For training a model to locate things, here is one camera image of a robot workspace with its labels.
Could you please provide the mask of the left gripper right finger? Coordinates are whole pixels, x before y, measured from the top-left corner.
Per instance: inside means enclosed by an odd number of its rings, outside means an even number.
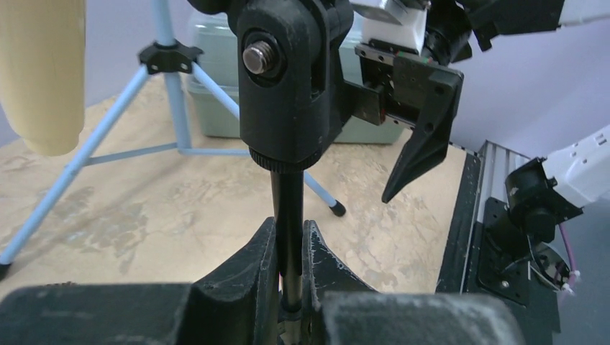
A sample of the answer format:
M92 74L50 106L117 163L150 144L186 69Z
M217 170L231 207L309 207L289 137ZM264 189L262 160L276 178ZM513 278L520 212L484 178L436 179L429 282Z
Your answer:
M524 344L511 311L488 295L380 293L326 245L303 238L303 344Z

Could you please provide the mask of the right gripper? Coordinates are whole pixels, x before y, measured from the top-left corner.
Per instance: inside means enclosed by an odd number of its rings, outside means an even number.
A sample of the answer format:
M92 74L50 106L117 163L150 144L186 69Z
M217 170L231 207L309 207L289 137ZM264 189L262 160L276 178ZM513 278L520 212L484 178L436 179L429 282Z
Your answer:
M413 129L388 178L381 200L389 203L404 187L447 155L464 75L450 64L465 57L465 44L427 40L417 55L373 41L354 48L361 82L344 83L342 122L352 117L373 125L387 119Z

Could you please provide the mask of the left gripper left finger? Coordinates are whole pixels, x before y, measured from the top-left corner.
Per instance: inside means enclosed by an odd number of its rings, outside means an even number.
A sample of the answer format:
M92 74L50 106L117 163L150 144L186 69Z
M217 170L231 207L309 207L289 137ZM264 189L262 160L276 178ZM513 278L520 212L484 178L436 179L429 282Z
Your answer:
M274 344L276 231L193 283L41 285L1 302L3 344Z

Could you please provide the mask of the black tripod mic stand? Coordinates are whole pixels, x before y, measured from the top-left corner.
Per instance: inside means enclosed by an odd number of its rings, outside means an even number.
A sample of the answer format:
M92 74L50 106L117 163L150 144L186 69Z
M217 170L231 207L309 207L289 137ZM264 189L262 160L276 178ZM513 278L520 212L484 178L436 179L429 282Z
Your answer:
M304 219L304 173L349 116L340 45L348 1L193 1L224 13L237 37L240 137L270 173L274 214L254 237L197 282L218 344L310 344L324 338L312 285L313 221Z

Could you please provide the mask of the beige condenser microphone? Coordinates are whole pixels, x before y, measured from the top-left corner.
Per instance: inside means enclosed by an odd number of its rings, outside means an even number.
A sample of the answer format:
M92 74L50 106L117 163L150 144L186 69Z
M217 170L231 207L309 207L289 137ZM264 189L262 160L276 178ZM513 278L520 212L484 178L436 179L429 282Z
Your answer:
M86 2L1 2L1 106L44 156L78 145L85 112Z

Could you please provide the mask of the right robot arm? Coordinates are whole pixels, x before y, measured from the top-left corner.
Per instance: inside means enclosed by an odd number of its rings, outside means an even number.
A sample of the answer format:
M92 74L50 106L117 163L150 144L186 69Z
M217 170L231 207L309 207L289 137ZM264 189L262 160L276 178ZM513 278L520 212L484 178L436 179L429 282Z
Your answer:
M563 101L599 72L609 74L607 1L354 1L361 42L389 52L468 62L463 144L497 139L523 153L556 149L601 122L603 101ZM470 62L468 45L502 48L489 62Z

